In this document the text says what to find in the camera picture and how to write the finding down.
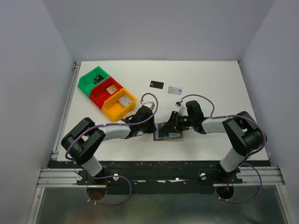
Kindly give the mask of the brown leather card holder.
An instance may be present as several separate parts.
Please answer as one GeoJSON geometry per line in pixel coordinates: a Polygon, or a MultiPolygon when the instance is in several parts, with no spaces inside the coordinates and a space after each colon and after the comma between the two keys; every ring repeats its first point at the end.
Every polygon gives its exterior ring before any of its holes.
{"type": "Polygon", "coordinates": [[[168,137],[163,138],[163,139],[158,139],[157,138],[157,125],[158,125],[158,123],[155,124],[156,131],[153,133],[153,140],[154,141],[173,140],[173,139],[181,139],[181,138],[183,138],[182,132],[178,132],[178,133],[168,133],[168,137]]]}

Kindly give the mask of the silver VIP credit card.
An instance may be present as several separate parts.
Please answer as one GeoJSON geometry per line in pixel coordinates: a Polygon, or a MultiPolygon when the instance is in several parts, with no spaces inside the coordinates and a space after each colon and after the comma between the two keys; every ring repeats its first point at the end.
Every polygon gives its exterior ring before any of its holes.
{"type": "Polygon", "coordinates": [[[182,88],[169,86],[168,93],[175,94],[175,95],[182,95],[182,88]]]}

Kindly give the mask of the black credit card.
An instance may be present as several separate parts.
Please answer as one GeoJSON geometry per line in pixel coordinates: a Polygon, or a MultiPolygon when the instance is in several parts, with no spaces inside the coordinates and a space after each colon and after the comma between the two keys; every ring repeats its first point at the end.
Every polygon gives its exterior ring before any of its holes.
{"type": "Polygon", "coordinates": [[[156,89],[163,89],[164,83],[163,82],[158,82],[158,81],[151,81],[150,85],[151,88],[156,88],[156,89]]]}
{"type": "Polygon", "coordinates": [[[163,138],[168,137],[168,133],[163,129],[165,124],[166,124],[166,122],[159,123],[157,125],[157,138],[158,139],[163,139],[163,138]]]}

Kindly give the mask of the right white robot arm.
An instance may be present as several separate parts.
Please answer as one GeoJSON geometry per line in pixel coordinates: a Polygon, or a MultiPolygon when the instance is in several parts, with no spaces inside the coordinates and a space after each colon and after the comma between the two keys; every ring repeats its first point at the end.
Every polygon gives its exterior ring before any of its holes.
{"type": "Polygon", "coordinates": [[[173,111],[169,120],[159,128],[159,133],[166,136],[190,127],[200,134],[226,133],[232,148],[220,161],[220,168],[215,171],[217,181],[227,182],[232,177],[232,171],[264,148],[266,134],[246,111],[236,115],[208,118],[204,116],[197,101],[189,101],[185,105],[188,115],[183,116],[173,111]]]}

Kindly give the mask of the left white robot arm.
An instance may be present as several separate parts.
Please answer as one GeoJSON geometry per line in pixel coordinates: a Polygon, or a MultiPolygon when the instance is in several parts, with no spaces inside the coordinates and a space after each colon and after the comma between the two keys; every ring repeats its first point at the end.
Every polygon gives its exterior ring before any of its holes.
{"type": "Polygon", "coordinates": [[[103,181],[103,167],[94,156],[100,144],[107,140],[129,139],[142,133],[156,131],[153,115],[154,104],[148,102],[136,114],[115,123],[95,125],[89,117],[82,119],[61,140],[71,160],[80,165],[93,184],[103,181]]]}

